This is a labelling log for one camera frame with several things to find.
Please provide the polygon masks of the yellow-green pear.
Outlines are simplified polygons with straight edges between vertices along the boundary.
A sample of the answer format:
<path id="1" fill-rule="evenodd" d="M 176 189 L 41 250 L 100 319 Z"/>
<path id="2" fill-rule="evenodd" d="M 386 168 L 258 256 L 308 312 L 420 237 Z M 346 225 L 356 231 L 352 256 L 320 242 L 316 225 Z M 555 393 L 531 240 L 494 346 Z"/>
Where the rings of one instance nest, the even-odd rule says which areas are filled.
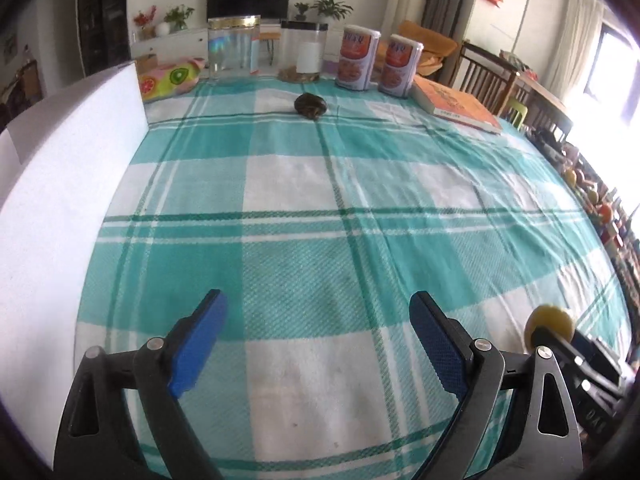
<path id="1" fill-rule="evenodd" d="M 575 321 L 567 310 L 553 304 L 541 304 L 529 315 L 524 328 L 524 344 L 528 352 L 533 352 L 535 345 L 533 333 L 539 327 L 552 330 L 567 342 L 575 335 Z"/>

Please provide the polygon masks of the dark brown rotten fruit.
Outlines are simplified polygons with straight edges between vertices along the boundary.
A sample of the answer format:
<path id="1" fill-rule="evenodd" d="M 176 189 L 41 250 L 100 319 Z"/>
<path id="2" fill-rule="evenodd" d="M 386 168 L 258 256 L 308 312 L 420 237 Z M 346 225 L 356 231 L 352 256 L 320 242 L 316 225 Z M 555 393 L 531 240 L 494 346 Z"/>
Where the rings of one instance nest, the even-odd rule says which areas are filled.
<path id="1" fill-rule="evenodd" d="M 318 120 L 322 115 L 326 114 L 328 106 L 321 96 L 305 92 L 295 99 L 294 110 L 297 114 L 309 120 Z"/>

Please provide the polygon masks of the green plastic stool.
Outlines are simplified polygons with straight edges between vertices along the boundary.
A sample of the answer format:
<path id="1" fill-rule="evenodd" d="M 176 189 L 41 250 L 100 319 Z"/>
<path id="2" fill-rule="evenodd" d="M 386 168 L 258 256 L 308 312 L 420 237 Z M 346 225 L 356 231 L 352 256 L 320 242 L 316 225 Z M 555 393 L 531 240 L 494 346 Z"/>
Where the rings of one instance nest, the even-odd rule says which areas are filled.
<path id="1" fill-rule="evenodd" d="M 518 99 L 510 98 L 506 103 L 506 120 L 514 128 L 520 128 L 528 114 L 528 107 Z"/>

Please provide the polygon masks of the white cardboard box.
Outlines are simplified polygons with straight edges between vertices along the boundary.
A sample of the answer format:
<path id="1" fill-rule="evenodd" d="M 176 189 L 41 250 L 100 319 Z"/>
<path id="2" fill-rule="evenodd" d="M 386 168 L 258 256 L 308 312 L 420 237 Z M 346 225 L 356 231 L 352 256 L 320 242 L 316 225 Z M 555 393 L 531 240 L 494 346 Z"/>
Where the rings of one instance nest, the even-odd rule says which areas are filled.
<path id="1" fill-rule="evenodd" d="M 1 402 L 46 464 L 94 242 L 147 131 L 128 63 L 38 102 L 1 133 Z"/>

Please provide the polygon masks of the teal white plaid tablecloth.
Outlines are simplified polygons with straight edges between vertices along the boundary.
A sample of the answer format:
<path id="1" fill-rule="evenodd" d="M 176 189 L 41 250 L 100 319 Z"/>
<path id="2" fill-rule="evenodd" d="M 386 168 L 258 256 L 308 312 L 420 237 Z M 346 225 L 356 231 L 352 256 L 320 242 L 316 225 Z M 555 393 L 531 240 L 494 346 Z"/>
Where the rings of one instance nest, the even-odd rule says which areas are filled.
<path id="1" fill-rule="evenodd" d="M 181 400 L 225 477 L 411 477 L 457 405 L 409 321 L 419 290 L 502 350 L 521 351 L 529 313 L 555 304 L 628 351 L 608 254 L 521 133 L 329 80 L 309 90 L 328 106 L 318 120 L 273 78 L 148 104 L 82 292 L 76 348 L 109 352 L 227 296 Z"/>

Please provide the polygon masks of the dark wooden chair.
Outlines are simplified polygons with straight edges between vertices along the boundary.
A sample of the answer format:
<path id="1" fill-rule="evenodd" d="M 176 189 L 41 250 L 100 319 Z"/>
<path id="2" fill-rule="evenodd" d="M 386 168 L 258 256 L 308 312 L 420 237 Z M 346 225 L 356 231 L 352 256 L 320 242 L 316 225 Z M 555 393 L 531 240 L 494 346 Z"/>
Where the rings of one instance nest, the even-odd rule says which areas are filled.
<path id="1" fill-rule="evenodd" d="M 499 55 L 465 41 L 456 58 L 449 87 L 475 96 L 500 116 L 520 78 L 520 72 Z"/>

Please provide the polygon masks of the orange lounge chair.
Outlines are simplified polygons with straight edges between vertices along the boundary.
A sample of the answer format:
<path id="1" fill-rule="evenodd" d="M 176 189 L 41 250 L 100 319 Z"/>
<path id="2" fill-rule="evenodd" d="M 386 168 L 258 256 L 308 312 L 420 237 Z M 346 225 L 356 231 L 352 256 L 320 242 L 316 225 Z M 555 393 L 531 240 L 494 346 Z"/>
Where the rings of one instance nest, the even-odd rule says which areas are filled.
<path id="1" fill-rule="evenodd" d="M 436 73 L 458 47 L 453 39 L 408 20 L 400 23 L 396 34 L 423 44 L 414 76 L 427 77 Z"/>

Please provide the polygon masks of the fruit print tissue pack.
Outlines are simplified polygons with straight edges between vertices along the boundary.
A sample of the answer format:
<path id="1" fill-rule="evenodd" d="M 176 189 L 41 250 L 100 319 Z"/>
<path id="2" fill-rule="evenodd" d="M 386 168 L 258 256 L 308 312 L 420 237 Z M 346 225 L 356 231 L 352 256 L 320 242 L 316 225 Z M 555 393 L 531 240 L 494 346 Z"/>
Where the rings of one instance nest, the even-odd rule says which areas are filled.
<path id="1" fill-rule="evenodd" d="M 191 91 L 200 81 L 204 58 L 179 58 L 138 76 L 143 102 L 152 102 Z"/>

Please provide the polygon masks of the right red white can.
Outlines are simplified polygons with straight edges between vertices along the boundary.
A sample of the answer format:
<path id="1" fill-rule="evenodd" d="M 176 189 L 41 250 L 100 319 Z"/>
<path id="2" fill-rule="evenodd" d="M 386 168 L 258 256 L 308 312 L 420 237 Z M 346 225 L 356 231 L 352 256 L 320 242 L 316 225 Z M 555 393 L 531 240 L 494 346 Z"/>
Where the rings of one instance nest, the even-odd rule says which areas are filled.
<path id="1" fill-rule="evenodd" d="M 423 44 L 419 41 L 397 34 L 390 36 L 378 91 L 405 99 L 413 85 L 413 78 L 423 52 Z"/>

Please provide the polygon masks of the red white can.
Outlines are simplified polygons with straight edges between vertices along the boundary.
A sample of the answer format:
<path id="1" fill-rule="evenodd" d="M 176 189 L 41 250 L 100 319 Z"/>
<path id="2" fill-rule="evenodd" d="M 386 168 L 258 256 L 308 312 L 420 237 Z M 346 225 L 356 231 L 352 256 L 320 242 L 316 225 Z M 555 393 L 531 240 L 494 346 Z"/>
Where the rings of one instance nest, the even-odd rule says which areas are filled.
<path id="1" fill-rule="evenodd" d="M 367 91 L 381 33 L 359 25 L 346 25 L 337 64 L 335 83 L 352 91 Z"/>
<path id="2" fill-rule="evenodd" d="M 423 44 L 419 41 L 397 34 L 390 36 L 378 91 L 405 99 L 413 85 L 413 78 L 423 52 Z"/>

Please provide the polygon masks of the white tv cabinet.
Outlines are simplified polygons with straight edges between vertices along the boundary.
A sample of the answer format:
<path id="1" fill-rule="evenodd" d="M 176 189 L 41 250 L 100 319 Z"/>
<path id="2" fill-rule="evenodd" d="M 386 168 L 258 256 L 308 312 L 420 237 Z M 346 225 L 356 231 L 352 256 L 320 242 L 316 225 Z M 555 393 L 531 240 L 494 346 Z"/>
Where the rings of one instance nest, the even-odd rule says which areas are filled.
<path id="1" fill-rule="evenodd" d="M 160 63 L 178 58 L 207 58 L 208 33 L 206 28 L 185 29 L 163 37 L 135 42 L 130 47 L 131 56 L 155 54 Z"/>

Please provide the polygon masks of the red flower vase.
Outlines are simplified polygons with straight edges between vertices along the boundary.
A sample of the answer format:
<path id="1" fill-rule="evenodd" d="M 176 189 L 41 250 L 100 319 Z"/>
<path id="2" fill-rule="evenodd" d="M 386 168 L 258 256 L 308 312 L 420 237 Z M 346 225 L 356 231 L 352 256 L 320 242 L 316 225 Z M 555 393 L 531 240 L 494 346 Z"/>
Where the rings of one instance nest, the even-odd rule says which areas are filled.
<path id="1" fill-rule="evenodd" d="M 138 29 L 138 40 L 148 40 L 155 36 L 154 20 L 157 6 L 153 4 L 149 10 L 139 11 L 134 16 L 134 24 Z"/>

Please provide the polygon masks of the clear jar gold lid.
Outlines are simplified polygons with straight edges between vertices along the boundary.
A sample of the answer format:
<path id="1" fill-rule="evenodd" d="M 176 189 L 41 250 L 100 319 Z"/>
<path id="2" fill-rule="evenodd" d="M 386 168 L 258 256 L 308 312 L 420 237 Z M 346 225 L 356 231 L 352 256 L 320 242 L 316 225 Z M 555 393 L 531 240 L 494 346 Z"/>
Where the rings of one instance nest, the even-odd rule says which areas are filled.
<path id="1" fill-rule="evenodd" d="M 210 18 L 207 22 L 209 76 L 240 78 L 259 72 L 260 16 Z"/>

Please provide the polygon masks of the left potted plant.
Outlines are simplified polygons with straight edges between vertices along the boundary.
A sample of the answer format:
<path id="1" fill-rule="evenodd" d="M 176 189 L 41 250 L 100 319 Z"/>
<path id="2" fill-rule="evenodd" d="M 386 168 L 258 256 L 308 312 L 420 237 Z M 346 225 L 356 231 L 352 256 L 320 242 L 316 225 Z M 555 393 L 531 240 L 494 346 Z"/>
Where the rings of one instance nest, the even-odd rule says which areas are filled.
<path id="1" fill-rule="evenodd" d="M 188 19 L 194 11 L 195 9 L 192 6 L 179 4 L 166 12 L 164 21 L 169 24 L 172 32 L 180 32 L 180 30 L 188 28 Z"/>

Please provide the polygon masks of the green potted plant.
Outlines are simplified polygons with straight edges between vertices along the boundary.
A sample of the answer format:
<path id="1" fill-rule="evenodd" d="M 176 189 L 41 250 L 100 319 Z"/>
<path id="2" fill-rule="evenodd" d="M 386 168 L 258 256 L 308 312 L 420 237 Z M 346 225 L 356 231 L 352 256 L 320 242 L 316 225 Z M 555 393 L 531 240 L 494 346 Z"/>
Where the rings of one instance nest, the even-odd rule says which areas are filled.
<path id="1" fill-rule="evenodd" d="M 311 7 L 319 23 L 339 22 L 354 12 L 353 6 L 341 0 L 314 0 Z"/>

